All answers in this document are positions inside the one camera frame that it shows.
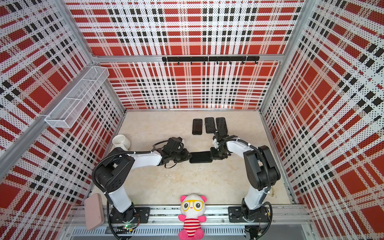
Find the black phone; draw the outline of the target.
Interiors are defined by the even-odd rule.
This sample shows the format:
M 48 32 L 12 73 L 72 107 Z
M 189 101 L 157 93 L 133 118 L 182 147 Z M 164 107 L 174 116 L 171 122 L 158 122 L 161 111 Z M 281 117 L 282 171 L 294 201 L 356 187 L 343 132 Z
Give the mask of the black phone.
M 213 117 L 205 118 L 205 129 L 207 134 L 214 134 L 216 132 L 215 118 Z
M 217 130 L 221 136 L 228 135 L 228 127 L 224 117 L 216 118 Z

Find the black phone case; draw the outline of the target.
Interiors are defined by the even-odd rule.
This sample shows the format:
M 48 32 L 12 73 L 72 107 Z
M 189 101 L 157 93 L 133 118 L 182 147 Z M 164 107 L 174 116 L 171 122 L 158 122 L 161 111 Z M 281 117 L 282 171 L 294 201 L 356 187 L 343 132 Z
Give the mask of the black phone case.
M 202 164 L 202 163 L 212 163 L 211 152 L 193 152 L 191 153 L 192 157 L 190 158 L 191 164 Z

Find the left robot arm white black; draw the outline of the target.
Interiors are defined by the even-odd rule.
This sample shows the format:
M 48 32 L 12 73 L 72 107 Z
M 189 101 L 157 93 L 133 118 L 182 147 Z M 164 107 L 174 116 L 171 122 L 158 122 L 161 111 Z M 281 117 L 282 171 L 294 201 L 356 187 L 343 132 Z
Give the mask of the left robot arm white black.
M 108 203 L 119 213 L 125 213 L 133 205 L 124 188 L 131 170 L 143 167 L 166 166 L 188 161 L 192 154 L 184 147 L 182 138 L 171 137 L 158 142 L 149 151 L 126 151 L 114 148 L 92 172 L 94 185 L 102 191 Z

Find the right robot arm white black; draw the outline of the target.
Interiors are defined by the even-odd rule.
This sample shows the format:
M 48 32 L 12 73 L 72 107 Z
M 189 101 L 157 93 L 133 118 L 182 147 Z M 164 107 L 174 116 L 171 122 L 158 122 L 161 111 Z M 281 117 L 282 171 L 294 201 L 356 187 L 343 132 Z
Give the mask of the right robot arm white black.
M 213 137 L 213 145 L 212 160 L 224 160 L 231 154 L 236 154 L 244 160 L 250 188 L 243 204 L 249 211 L 260 208 L 272 186 L 281 178 L 269 147 L 255 147 L 235 135 L 221 137 L 219 134 Z

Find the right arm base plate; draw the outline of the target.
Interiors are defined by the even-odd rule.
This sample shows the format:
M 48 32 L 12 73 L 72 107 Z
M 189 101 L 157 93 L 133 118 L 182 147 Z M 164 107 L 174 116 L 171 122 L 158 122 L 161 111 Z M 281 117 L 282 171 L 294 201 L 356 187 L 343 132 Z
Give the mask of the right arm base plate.
M 249 210 L 247 206 L 228 207 L 231 223 L 267 223 L 269 222 L 268 208 L 261 206 L 256 210 Z

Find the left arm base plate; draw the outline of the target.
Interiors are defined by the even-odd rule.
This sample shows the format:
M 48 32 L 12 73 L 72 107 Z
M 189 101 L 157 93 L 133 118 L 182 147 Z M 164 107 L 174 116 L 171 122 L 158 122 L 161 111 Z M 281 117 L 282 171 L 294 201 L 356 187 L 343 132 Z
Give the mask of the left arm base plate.
M 134 209 L 128 209 L 124 213 L 118 212 L 115 208 L 109 213 L 109 219 L 112 224 L 146 224 L 150 216 L 149 207 L 135 207 Z

